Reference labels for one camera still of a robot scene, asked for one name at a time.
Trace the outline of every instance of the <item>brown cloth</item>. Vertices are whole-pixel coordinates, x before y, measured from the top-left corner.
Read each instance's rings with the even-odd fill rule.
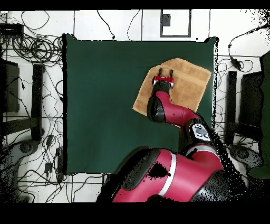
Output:
[[[153,90],[152,80],[159,68],[162,68],[161,76],[164,77],[169,77],[170,69],[173,70],[175,83],[170,90],[171,102],[197,111],[211,72],[180,58],[166,61],[148,71],[132,109],[147,116],[147,103]]]

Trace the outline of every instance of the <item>black stand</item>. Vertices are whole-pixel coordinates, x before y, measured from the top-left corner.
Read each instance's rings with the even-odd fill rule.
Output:
[[[260,127],[235,122],[236,80],[236,71],[229,71],[227,75],[224,144],[233,144],[235,133],[241,134],[256,141],[261,141],[262,130]]]
[[[0,163],[0,194],[4,201],[28,202],[29,197],[18,197],[18,168],[22,159],[33,154],[42,140],[42,77],[44,65],[33,65],[32,109],[31,118],[11,120],[2,123],[2,134],[9,135],[22,130],[31,129],[31,140],[22,141],[2,150]]]

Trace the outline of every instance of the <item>green mat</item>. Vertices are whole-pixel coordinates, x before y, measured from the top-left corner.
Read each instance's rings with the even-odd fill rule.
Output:
[[[113,173],[138,146],[177,151],[179,129],[133,103],[150,68],[182,58],[212,72],[198,112],[211,126],[216,38],[199,42],[67,41],[67,173]]]

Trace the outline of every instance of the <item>cable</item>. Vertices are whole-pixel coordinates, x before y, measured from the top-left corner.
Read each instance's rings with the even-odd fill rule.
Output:
[[[110,33],[112,34],[112,40],[114,40],[115,36],[114,36],[114,34],[111,32],[110,26],[109,26],[108,23],[106,23],[105,20],[101,17],[101,15],[99,14],[99,11],[98,11],[98,10],[97,10],[97,13],[98,13],[100,19],[108,26],[109,31],[110,31]]]
[[[56,92],[57,92],[59,95],[61,95],[61,96],[62,96],[63,94],[61,94],[61,93],[58,92],[58,90],[57,90],[57,85],[58,85],[60,82],[62,82],[62,81],[63,81],[63,80],[60,80],[60,81],[55,85],[55,90],[56,90]]]
[[[24,191],[25,191],[26,189],[28,189],[29,187],[31,187],[31,185],[33,185],[33,183],[30,184],[27,188],[25,188]]]
[[[29,128],[29,129],[26,130],[25,132],[22,132],[22,133],[18,134],[18,135],[15,137],[15,139],[14,139],[8,146],[11,146],[11,145],[17,140],[17,138],[18,138],[20,135],[22,135],[22,134],[24,134],[24,133],[26,133],[26,132],[29,132],[30,130],[31,130],[31,128]]]
[[[41,27],[39,27],[39,28],[30,28],[29,26],[27,26],[26,24],[25,24],[25,22],[24,22],[24,20],[23,20],[23,14],[25,13],[26,11],[23,11],[22,12],[22,14],[21,14],[21,18],[22,18],[22,21],[23,21],[23,24],[25,25],[25,27],[26,28],[28,28],[29,30],[39,30],[39,29],[41,29],[41,28],[43,28],[44,26],[46,26],[46,24],[48,23],[48,21],[49,21],[49,19],[50,19],[50,16],[49,16],[49,14],[46,12],[46,11],[44,11],[46,14],[47,14],[47,16],[48,16],[48,19],[47,19],[47,21],[44,23],[44,25],[42,25]]]
[[[11,57],[20,57],[30,63],[53,63],[52,66],[60,64],[62,60],[62,37],[57,37],[50,41],[47,39],[50,35],[44,35],[41,37],[38,34],[34,34],[36,37],[25,34],[21,38],[1,38],[0,44],[6,45],[3,53],[6,50],[14,50],[18,56],[8,55]]]
[[[56,124],[56,123],[57,123],[57,125],[58,125],[58,122],[61,123],[60,121],[57,121],[58,119],[60,119],[60,118],[57,118],[57,119],[55,120],[55,122],[54,122],[54,126],[53,126],[53,130],[52,130],[52,132],[51,132],[51,135],[52,135],[54,129],[55,129],[59,134],[62,134],[62,133],[60,133],[60,132],[55,128],[55,124]]]
[[[241,62],[239,62],[237,59],[234,59],[234,58],[230,55],[230,48],[231,48],[231,46],[232,46],[232,42],[233,42],[235,39],[237,39],[238,37],[240,37],[240,36],[248,35],[248,34],[253,33],[253,32],[255,32],[255,31],[258,31],[258,30],[260,30],[260,29],[269,28],[269,26],[270,26],[270,24],[269,24],[269,22],[267,22],[267,23],[264,24],[263,26],[259,26],[259,27],[255,28],[255,29],[249,30],[249,31],[247,31],[246,33],[243,33],[243,34],[241,34],[241,35],[236,36],[235,38],[233,38],[233,39],[230,41],[230,44],[228,45],[228,52],[229,52],[229,56],[230,56],[230,61],[231,61],[231,63],[234,65],[234,67],[235,67],[236,69],[238,69],[238,70],[241,71],[241,72],[245,72],[245,73],[250,72],[251,69],[253,68],[253,63],[252,63],[251,60],[245,60],[245,61],[250,61],[250,62],[252,63],[252,68],[251,68],[250,70],[248,70],[248,71],[243,71],[242,69],[243,69],[244,66],[243,66],[243,67],[241,66]]]
[[[24,84],[23,84],[23,80],[19,77],[19,75],[18,75],[18,77],[16,77],[15,79],[13,79],[8,85],[7,85],[7,87],[9,87],[13,82],[15,82],[17,79],[20,79],[21,80],[21,82],[22,82],[22,88],[23,89],[25,89],[25,86],[24,86]]]
[[[61,184],[59,184],[60,187],[55,189],[55,191],[47,198],[47,200],[46,200],[45,203],[50,202],[50,201],[51,201],[51,203],[52,203],[53,200],[54,200],[54,198],[62,191],[64,185],[66,185],[66,183],[64,183],[62,186],[61,186]],[[66,189],[66,196],[67,196],[67,200],[68,200],[68,202],[69,202],[67,189]]]
[[[44,179],[45,181],[47,181],[48,183],[50,183],[50,184],[52,184],[52,185],[57,185],[57,184],[55,184],[55,182],[51,182],[51,181],[49,181],[47,178],[45,178],[45,177],[43,177],[42,175],[40,175],[37,171],[35,171],[35,170],[28,170],[19,180],[18,180],[18,182],[22,179],[22,178],[24,178],[26,175],[27,175],[27,173],[29,173],[30,171],[32,171],[32,172],[34,172],[35,174],[37,174],[40,178],[42,178],[42,179]]]
[[[28,117],[31,119],[31,117],[30,117],[30,115],[29,115],[29,113],[28,113],[28,110],[27,110],[25,104],[23,103],[23,101],[22,101],[19,97],[16,97],[12,92],[8,91],[8,93],[10,93],[12,96],[14,96],[14,97],[15,97],[16,99],[18,99],[20,102],[22,102],[22,104],[23,104],[23,106],[24,106],[24,108],[25,108],[25,110],[26,110],[26,113],[27,113]]]
[[[46,155],[47,155],[48,161],[51,162],[51,161],[50,161],[50,158],[49,158],[49,155],[48,155],[48,153],[47,153],[48,150],[49,150],[49,152],[50,152],[50,147],[51,147],[51,146],[47,147],[47,149],[46,149],[46,148],[45,148],[45,145],[44,145],[44,142],[45,142],[45,140],[46,140],[47,138],[49,138],[50,136],[53,137],[55,140],[56,140],[57,138],[56,138],[55,136],[53,136],[53,135],[49,135],[50,129],[51,129],[51,122],[50,122],[50,127],[49,127],[49,130],[48,130],[48,134],[47,134],[47,136],[44,138],[44,141],[42,142],[42,148],[41,148],[41,149],[44,149],[44,152],[42,151],[42,154],[41,154],[38,158],[35,159],[35,160],[38,160],[42,155],[44,155],[44,156],[43,156],[43,159],[42,159],[42,161],[41,161],[39,167],[36,169],[36,171],[41,167],[43,161],[46,160],[46,159],[45,159],[45,156],[46,156]],[[52,157],[53,157],[53,162],[52,162],[52,163],[54,163],[54,162],[55,162],[55,159],[56,159],[56,156],[53,156],[53,155],[52,155]],[[26,162],[26,163],[22,163],[22,165],[27,164],[27,163],[32,162],[32,161],[35,161],[35,160],[31,160],[31,161],[28,161],[28,162]]]
[[[80,189],[83,188],[83,186],[85,185],[85,183],[87,182],[87,180],[88,180],[89,178],[102,178],[102,176],[89,176],[88,178],[86,178],[85,181],[83,182],[82,186],[81,186],[79,189],[77,189],[76,191],[74,191],[74,193],[73,193],[73,200],[71,200],[72,203],[75,201],[75,193],[76,193],[77,191],[79,191]]]
[[[132,18],[132,20],[131,20],[131,22],[130,22],[130,24],[129,24],[129,28],[130,28],[130,26],[131,26],[132,21],[134,20],[134,18],[138,15],[138,13],[139,13],[140,11],[141,11],[141,10],[138,10],[138,12],[136,13],[136,15]]]
[[[31,203],[34,203],[34,201],[35,201],[35,195],[34,195],[34,194],[32,194],[32,193],[30,193],[30,192],[22,191],[22,190],[19,189],[19,188],[18,188],[18,190],[19,190],[21,193],[26,193],[26,194],[32,195],[34,198],[33,198],[33,201],[32,201]]]
[[[68,203],[70,203],[70,201],[69,201],[69,197],[68,197],[68,188],[67,188],[67,183],[65,184],[65,191],[66,191],[66,199],[67,199]]]
[[[56,93],[58,94],[58,97],[59,97],[60,101],[63,102],[63,98],[60,97],[60,93],[57,91],[56,86],[54,85],[53,80],[52,80],[50,74],[48,73],[47,69],[45,69],[45,71],[47,72],[47,74],[48,74],[48,76],[49,76],[49,78],[50,78],[50,80],[51,80],[51,82],[52,82],[53,88],[56,90]]]

